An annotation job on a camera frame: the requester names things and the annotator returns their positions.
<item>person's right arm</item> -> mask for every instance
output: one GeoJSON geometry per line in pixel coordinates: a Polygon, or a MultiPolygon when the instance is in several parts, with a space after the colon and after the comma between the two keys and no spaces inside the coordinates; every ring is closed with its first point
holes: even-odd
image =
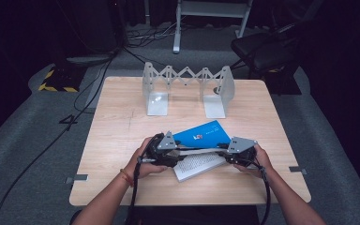
{"type": "MultiPolygon", "coordinates": [[[[256,159],[265,168],[268,183],[277,197],[286,222],[288,224],[325,224],[321,216],[294,192],[277,173],[271,165],[267,153],[258,144],[255,145],[255,149],[257,151],[256,159]]],[[[241,172],[258,175],[256,171],[253,172],[243,166],[234,164],[234,167],[241,172]]]]}

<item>wooden table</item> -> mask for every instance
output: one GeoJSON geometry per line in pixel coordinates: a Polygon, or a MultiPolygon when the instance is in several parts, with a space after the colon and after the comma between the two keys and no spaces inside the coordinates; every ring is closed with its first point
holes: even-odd
{"type": "MultiPolygon", "coordinates": [[[[108,77],[98,101],[95,117],[83,150],[69,197],[73,205],[87,205],[124,168],[143,139],[170,130],[177,133],[212,121],[205,117],[199,85],[174,82],[169,94],[167,116],[147,116],[142,78],[108,77]]],[[[262,81],[235,81],[235,96],[227,118],[218,119],[230,137],[257,140],[271,158],[274,168],[306,202],[308,187],[300,172],[277,111],[262,81]]],[[[121,204],[129,205],[132,188],[121,204]]],[[[263,181],[233,165],[225,164],[179,183],[173,169],[139,180],[136,205],[264,204],[263,181]]]]}

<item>forearm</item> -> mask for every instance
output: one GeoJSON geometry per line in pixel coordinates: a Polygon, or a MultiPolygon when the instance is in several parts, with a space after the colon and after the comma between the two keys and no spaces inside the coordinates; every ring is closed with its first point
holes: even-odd
{"type": "Polygon", "coordinates": [[[267,171],[267,177],[288,224],[325,224],[320,215],[274,169],[267,171]]]}
{"type": "Polygon", "coordinates": [[[79,224],[112,224],[127,189],[128,182],[119,173],[78,215],[73,223],[79,224]]]}

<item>person's left arm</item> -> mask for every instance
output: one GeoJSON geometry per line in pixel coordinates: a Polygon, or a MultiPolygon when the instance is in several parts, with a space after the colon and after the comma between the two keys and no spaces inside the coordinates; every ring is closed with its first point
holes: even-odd
{"type": "MultiPolygon", "coordinates": [[[[113,223],[113,218],[115,217],[119,204],[129,188],[129,182],[125,173],[127,173],[132,182],[137,157],[142,154],[150,139],[151,138],[147,138],[142,142],[142,146],[135,151],[129,163],[124,168],[124,172],[117,174],[111,183],[87,204],[73,222],[74,225],[113,223]]],[[[139,178],[143,178],[150,173],[161,173],[166,169],[166,166],[154,166],[150,163],[144,163],[140,168],[139,178]]]]}

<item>black mat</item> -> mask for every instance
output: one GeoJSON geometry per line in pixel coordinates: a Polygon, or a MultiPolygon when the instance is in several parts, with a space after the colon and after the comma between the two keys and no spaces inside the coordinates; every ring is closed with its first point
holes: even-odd
{"type": "Polygon", "coordinates": [[[294,77],[283,81],[283,78],[276,73],[266,74],[264,76],[265,84],[271,95],[301,95],[299,86],[294,77]]]}

